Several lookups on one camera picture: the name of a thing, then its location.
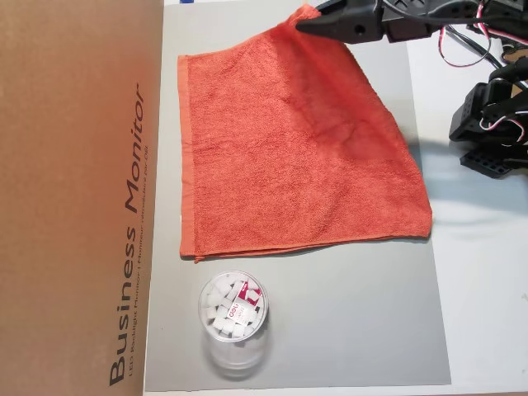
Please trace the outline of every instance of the towel edge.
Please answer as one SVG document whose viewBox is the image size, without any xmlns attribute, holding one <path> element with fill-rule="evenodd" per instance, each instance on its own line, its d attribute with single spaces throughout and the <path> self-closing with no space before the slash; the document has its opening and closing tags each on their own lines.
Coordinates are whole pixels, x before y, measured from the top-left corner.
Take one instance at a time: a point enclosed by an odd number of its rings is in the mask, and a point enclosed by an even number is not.
<svg viewBox="0 0 528 396">
<path fill-rule="evenodd" d="M 270 245 L 265 247 L 259 247 L 255 249 L 254 247 L 241 247 L 234 249 L 223 249 L 217 251 L 203 252 L 199 256 L 188 254 L 186 256 L 191 256 L 195 258 L 195 262 L 200 262 L 206 258 L 211 257 L 250 257 L 250 256 L 261 256 L 268 254 L 278 254 L 284 252 L 294 252 L 298 250 L 305 250 L 310 248 L 324 248 L 335 245 L 341 245 L 346 243 L 361 243 L 361 242 L 375 242 L 375 241 L 385 241 L 390 239 L 407 239 L 407 238 L 419 238 L 423 241 L 427 241 L 431 237 L 431 227 L 432 224 L 427 227 L 427 229 L 416 230 L 415 232 L 402 232 L 402 233 L 374 233 L 361 238 L 335 238 L 324 241 L 317 241 L 313 243 L 292 243 L 288 245 Z"/>
<path fill-rule="evenodd" d="M 189 64 L 187 56 L 178 57 L 177 90 L 180 97 L 181 126 L 181 255 L 195 254 L 195 169 L 192 153 Z"/>
</svg>

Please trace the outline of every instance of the brown cardboard box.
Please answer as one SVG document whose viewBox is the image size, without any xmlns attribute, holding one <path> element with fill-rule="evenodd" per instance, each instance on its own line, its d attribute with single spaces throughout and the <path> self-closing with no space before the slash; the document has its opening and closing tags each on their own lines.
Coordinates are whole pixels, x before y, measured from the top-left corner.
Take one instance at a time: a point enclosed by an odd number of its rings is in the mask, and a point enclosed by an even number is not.
<svg viewBox="0 0 528 396">
<path fill-rule="evenodd" d="M 142 394 L 162 0 L 0 4 L 0 394 Z"/>
</svg>

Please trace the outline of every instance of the red and white wire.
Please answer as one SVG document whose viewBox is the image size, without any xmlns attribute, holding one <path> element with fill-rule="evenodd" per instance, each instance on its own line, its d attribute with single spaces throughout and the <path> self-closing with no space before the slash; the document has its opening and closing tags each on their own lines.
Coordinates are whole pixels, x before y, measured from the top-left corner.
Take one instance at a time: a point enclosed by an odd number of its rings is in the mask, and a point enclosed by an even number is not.
<svg viewBox="0 0 528 396">
<path fill-rule="evenodd" d="M 452 62 L 450 62 L 445 56 L 444 56 L 444 50 L 443 50 L 443 44 L 444 44 L 444 38 L 446 37 L 446 28 L 445 27 L 442 27 L 440 29 L 440 35 L 438 37 L 438 53 L 440 54 L 440 56 L 442 57 L 442 59 L 444 60 L 444 62 L 446 62 L 447 64 L 449 64 L 450 66 L 453 66 L 454 68 L 468 68 L 469 66 L 473 66 L 479 62 L 481 62 L 483 59 L 486 59 L 486 56 L 489 54 L 489 50 L 492 48 L 492 40 L 491 38 L 489 37 L 488 33 L 486 32 L 486 38 L 488 39 L 488 48 L 486 49 L 486 53 L 484 55 L 482 55 L 482 57 L 480 57 L 480 59 L 477 59 L 476 61 L 474 61 L 473 63 L 471 64 L 454 64 Z"/>
<path fill-rule="evenodd" d="M 481 18 L 482 17 L 483 9 L 484 9 L 484 2 L 481 2 L 478 5 L 477 18 Z M 523 45 L 528 45 L 528 40 L 524 40 L 521 37 L 517 37 L 516 35 L 510 35 L 508 33 L 505 33 L 504 31 L 497 31 L 495 29 L 490 29 L 489 27 L 486 27 L 482 22 L 481 23 L 477 23 L 474 26 L 479 28 L 480 31 L 482 31 L 483 34 L 486 36 L 487 39 L 489 39 L 489 34 L 492 34 L 492 35 L 498 35 L 499 37 L 504 37 L 504 38 L 516 41 L 516 42 L 521 43 Z"/>
<path fill-rule="evenodd" d="M 528 114 L 528 111 L 518 111 L 515 113 L 516 115 L 520 115 L 520 114 Z M 484 119 L 480 120 L 480 127 L 483 129 L 483 130 L 494 130 L 495 128 L 497 128 L 499 126 L 499 124 L 501 124 L 501 122 L 503 122 L 504 120 L 506 121 L 510 121 L 512 122 L 513 124 L 517 125 L 520 129 L 521 129 L 521 135 L 519 136 L 519 138 L 517 139 L 517 143 L 519 143 L 521 140 L 524 139 L 525 137 L 525 128 L 524 126 L 518 121 L 518 120 L 514 120 L 512 118 L 507 118 L 506 115 L 503 115 L 501 118 L 499 118 L 498 120 L 496 120 L 493 124 L 491 125 L 488 125 L 488 126 L 484 126 L 483 125 L 483 122 L 484 122 Z"/>
</svg>

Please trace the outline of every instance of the robotic arm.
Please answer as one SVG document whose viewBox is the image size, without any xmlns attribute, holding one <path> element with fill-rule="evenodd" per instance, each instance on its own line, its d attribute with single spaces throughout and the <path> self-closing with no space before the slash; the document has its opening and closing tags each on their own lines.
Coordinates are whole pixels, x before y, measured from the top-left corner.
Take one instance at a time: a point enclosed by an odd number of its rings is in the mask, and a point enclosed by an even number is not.
<svg viewBox="0 0 528 396">
<path fill-rule="evenodd" d="M 420 39 L 464 24 L 509 46 L 528 45 L 528 0 L 330 0 L 318 10 L 320 17 L 298 22 L 297 29 L 348 44 L 384 35 L 390 42 Z M 482 47 L 476 50 L 489 56 Z M 489 81 L 477 84 L 454 114 L 450 139 L 474 147 L 460 159 L 462 165 L 499 178 L 528 168 L 528 90 L 512 95 L 514 85 L 525 88 L 519 82 L 528 79 L 528 58 L 494 65 Z"/>
</svg>

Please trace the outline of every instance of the white sugar cube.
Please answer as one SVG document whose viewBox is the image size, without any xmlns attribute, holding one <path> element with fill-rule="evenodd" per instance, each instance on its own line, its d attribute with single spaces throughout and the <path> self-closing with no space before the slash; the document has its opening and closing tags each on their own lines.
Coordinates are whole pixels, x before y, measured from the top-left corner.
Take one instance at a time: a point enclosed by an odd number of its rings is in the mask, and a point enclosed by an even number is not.
<svg viewBox="0 0 528 396">
<path fill-rule="evenodd" d="M 222 303 L 221 303 L 221 304 L 222 304 L 225 308 L 229 309 L 229 308 L 231 308 L 231 304 L 232 304 L 232 303 L 233 303 L 233 301 L 230 300 L 230 299 L 222 299 Z"/>
<path fill-rule="evenodd" d="M 242 289 L 244 282 L 241 280 L 237 280 L 233 286 L 233 289 L 237 291 L 237 293 Z"/>
<path fill-rule="evenodd" d="M 209 307 L 205 310 L 205 315 L 208 319 L 214 319 L 216 318 L 216 308 L 215 307 Z"/>
<path fill-rule="evenodd" d="M 221 294 L 213 292 L 207 296 L 207 305 L 210 307 L 216 307 L 220 305 L 222 299 L 224 299 L 224 297 Z"/>
<path fill-rule="evenodd" d="M 217 330 L 222 330 L 224 328 L 224 325 L 225 325 L 225 319 L 219 318 L 217 316 L 213 322 L 213 327 L 216 328 Z"/>
<path fill-rule="evenodd" d="M 255 322 L 257 320 L 257 311 L 253 310 L 249 313 L 248 322 Z"/>
<path fill-rule="evenodd" d="M 247 288 L 250 289 L 250 290 L 256 290 L 256 289 L 258 289 L 258 285 L 253 279 L 250 278 L 247 281 Z"/>
<path fill-rule="evenodd" d="M 255 320 L 253 320 L 249 326 L 251 326 L 252 328 L 257 328 L 258 325 L 261 323 L 261 321 L 262 321 L 262 313 L 260 314 L 258 313 L 257 316 L 255 317 Z"/>
<path fill-rule="evenodd" d="M 216 281 L 214 287 L 219 291 L 222 297 L 225 297 L 229 291 L 231 291 L 231 285 L 229 284 L 229 278 L 222 277 Z"/>
<path fill-rule="evenodd" d="M 220 305 L 218 307 L 218 310 L 216 311 L 216 318 L 225 318 L 228 316 L 228 309 L 225 308 L 223 305 Z"/>
<path fill-rule="evenodd" d="M 246 329 L 245 326 L 242 324 L 235 324 L 234 330 L 233 330 L 233 338 L 240 338 L 244 337 L 244 330 Z"/>
<path fill-rule="evenodd" d="M 234 298 L 237 296 L 239 290 L 240 289 L 233 287 L 225 298 L 228 299 L 229 301 L 233 301 Z"/>
<path fill-rule="evenodd" d="M 251 301 L 257 301 L 260 295 L 255 290 L 249 290 L 246 293 L 246 299 L 250 299 Z"/>
<path fill-rule="evenodd" d="M 222 332 L 226 334 L 231 334 L 234 330 L 235 322 L 231 319 L 225 319 L 224 326 L 222 327 Z"/>
<path fill-rule="evenodd" d="M 236 281 L 240 281 L 240 282 L 245 282 L 248 280 L 248 276 L 244 275 L 244 274 L 241 274 L 239 272 L 234 272 L 233 274 L 231 274 L 231 276 L 236 280 Z"/>
</svg>

